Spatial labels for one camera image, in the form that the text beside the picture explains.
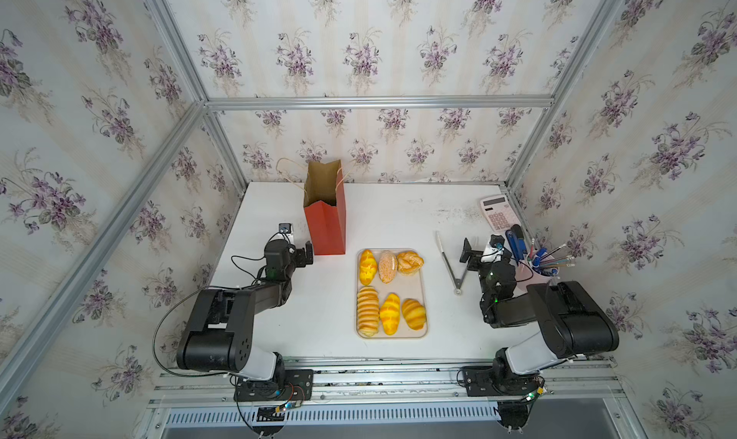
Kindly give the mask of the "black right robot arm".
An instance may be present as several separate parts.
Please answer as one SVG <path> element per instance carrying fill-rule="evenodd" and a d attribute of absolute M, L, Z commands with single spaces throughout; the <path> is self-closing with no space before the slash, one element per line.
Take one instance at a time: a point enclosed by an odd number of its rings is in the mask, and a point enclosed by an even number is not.
<path fill-rule="evenodd" d="M 494 235 L 487 250 L 464 240 L 460 262 L 479 277 L 479 302 L 485 323 L 493 329 L 536 324 L 539 330 L 524 341 L 499 350 L 489 371 L 495 379 L 521 379 L 539 374 L 574 356 L 596 356 L 619 346 L 619 331 L 578 282 L 530 283 L 515 295 L 516 268 L 512 252 Z"/>

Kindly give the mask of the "pale seeded oval bread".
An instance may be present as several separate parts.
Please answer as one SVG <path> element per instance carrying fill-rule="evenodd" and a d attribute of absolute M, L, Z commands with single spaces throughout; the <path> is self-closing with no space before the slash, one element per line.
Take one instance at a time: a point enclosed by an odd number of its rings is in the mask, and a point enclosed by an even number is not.
<path fill-rule="evenodd" d="M 378 260 L 378 274 L 382 283 L 391 283 L 398 270 L 397 255 L 389 250 L 383 251 Z"/>

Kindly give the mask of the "pink calculator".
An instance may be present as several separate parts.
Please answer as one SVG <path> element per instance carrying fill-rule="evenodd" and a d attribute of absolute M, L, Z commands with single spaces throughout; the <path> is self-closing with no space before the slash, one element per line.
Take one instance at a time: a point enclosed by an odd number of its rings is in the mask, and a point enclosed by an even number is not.
<path fill-rule="evenodd" d="M 483 198 L 479 204 L 484 218 L 495 232 L 504 233 L 520 223 L 510 200 L 503 194 Z"/>

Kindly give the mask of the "beige plastic tray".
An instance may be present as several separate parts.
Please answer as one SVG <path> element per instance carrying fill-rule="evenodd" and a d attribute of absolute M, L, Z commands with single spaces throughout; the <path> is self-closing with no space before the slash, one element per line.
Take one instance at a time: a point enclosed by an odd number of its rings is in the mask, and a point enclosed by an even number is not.
<path fill-rule="evenodd" d="M 429 330 L 422 268 L 414 250 L 358 254 L 355 331 L 364 339 L 420 339 Z"/>

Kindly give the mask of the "long ridged yellow bread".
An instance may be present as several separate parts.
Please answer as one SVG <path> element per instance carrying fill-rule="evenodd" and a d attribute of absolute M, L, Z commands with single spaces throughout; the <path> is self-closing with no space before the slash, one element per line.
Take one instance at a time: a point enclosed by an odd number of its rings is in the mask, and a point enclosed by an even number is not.
<path fill-rule="evenodd" d="M 374 287 L 362 287 L 357 294 L 357 331 L 362 337 L 372 337 L 379 330 L 379 300 Z"/>

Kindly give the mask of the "white metal tongs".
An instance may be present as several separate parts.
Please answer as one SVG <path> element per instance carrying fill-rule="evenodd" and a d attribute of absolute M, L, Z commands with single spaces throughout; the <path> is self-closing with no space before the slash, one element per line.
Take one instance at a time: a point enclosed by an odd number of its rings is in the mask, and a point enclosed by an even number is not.
<path fill-rule="evenodd" d="M 439 248 L 441 258 L 443 259 L 443 262 L 445 263 L 446 270 L 453 283 L 454 294 L 457 296 L 461 296 L 463 294 L 464 279 L 466 279 L 466 274 L 468 273 L 468 270 L 465 269 L 462 275 L 460 275 L 460 277 L 457 277 L 455 275 L 453 267 L 451 266 L 449 257 L 447 256 L 445 252 L 445 247 L 443 246 L 443 240 L 441 239 L 441 234 L 438 231 L 435 231 L 435 241 L 436 241 L 437 247 Z"/>

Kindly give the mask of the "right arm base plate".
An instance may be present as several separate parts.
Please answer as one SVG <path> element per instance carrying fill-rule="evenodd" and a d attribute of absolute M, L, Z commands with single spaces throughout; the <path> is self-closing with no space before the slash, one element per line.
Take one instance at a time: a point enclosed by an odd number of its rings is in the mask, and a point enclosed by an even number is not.
<path fill-rule="evenodd" d="M 516 375 L 501 366 L 466 366 L 457 375 L 457 383 L 468 397 L 535 397 L 544 391 L 540 375 Z"/>

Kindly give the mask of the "round yellow striped bread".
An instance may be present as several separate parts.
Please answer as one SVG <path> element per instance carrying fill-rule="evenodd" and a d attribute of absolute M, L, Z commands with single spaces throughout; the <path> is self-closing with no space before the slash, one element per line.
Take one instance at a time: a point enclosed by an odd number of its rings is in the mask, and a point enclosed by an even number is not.
<path fill-rule="evenodd" d="M 418 300 L 406 299 L 401 309 L 405 323 L 411 330 L 420 331 L 424 328 L 427 322 L 426 309 Z"/>

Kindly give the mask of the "blue stapler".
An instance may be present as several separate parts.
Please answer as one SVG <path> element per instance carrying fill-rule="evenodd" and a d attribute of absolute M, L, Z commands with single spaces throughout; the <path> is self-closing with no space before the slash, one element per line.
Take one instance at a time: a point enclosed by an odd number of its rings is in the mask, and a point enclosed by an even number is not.
<path fill-rule="evenodd" d="M 528 249 L 524 239 L 524 231 L 519 224 L 514 224 L 505 232 L 505 237 L 517 263 L 523 262 L 528 256 Z"/>

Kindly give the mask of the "golden knotted bread roll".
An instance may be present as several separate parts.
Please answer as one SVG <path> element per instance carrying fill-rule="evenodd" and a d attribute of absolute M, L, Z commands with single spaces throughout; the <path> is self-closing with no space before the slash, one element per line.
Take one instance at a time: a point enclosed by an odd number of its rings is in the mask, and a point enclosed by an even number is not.
<path fill-rule="evenodd" d="M 397 254 L 397 271 L 402 275 L 414 275 L 424 266 L 424 259 L 414 251 Z"/>

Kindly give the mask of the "pens in holder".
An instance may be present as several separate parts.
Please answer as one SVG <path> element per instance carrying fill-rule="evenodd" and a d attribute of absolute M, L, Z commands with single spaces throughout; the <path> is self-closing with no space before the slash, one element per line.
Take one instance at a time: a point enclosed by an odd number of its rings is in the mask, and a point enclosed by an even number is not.
<path fill-rule="evenodd" d="M 568 252 L 566 244 L 552 249 L 540 247 L 527 256 L 528 265 L 531 270 L 543 276 L 556 276 L 560 270 L 572 264 L 575 257 Z"/>

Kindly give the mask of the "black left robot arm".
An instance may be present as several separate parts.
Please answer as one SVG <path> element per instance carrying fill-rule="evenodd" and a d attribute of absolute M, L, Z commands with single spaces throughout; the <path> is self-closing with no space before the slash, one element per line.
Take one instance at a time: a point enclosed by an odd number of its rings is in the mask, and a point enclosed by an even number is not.
<path fill-rule="evenodd" d="M 180 339 L 178 368 L 226 372 L 249 381 L 279 377 L 281 356 L 253 342 L 255 316 L 286 304 L 295 271 L 314 262 L 314 247 L 310 241 L 297 248 L 287 239 L 270 240 L 264 258 L 263 271 L 249 287 L 198 293 Z"/>

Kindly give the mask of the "red paper bag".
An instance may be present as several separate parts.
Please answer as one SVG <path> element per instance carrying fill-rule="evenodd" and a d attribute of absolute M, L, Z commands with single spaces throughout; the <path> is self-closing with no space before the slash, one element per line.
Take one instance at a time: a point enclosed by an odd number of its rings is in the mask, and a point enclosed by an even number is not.
<path fill-rule="evenodd" d="M 343 165 L 309 162 L 303 210 L 316 256 L 341 256 L 347 250 L 347 203 Z"/>

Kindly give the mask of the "pink pen holder cup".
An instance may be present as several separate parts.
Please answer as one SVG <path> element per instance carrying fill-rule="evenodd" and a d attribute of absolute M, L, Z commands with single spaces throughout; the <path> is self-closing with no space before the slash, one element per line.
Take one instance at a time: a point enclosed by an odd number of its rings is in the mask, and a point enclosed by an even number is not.
<path fill-rule="evenodd" d="M 520 262 L 516 266 L 516 295 L 525 293 L 529 285 L 549 285 L 552 279 L 535 272 L 528 262 Z"/>

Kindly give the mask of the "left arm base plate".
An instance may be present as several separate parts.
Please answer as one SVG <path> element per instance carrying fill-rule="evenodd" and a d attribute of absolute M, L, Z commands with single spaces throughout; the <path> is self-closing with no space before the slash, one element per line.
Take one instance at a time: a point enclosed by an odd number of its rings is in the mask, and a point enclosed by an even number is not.
<path fill-rule="evenodd" d="M 304 402 L 312 397 L 315 372 L 309 369 L 276 371 L 268 381 L 239 378 L 235 384 L 234 400 L 238 403 Z"/>

